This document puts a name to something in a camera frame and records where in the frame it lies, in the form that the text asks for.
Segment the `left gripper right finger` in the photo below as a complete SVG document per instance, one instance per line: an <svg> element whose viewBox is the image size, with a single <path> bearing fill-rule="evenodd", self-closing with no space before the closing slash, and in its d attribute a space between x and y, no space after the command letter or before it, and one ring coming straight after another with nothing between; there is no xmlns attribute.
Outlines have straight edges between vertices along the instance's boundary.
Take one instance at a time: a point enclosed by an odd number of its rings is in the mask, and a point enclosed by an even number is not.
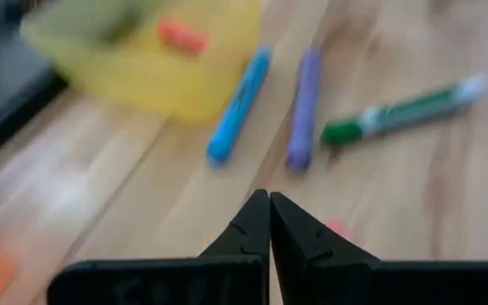
<svg viewBox="0 0 488 305"><path fill-rule="evenodd" d="M274 262L286 304L488 305L488 261L381 260L279 192Z"/></svg>

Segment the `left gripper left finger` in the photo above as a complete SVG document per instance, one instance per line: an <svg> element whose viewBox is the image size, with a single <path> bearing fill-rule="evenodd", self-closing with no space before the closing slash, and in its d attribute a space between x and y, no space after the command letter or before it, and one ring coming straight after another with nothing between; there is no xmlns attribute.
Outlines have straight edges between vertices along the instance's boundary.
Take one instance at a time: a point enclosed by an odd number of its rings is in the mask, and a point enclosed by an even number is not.
<svg viewBox="0 0 488 305"><path fill-rule="evenodd" d="M86 260L54 276L49 305L266 304L269 194L256 190L194 258Z"/></svg>

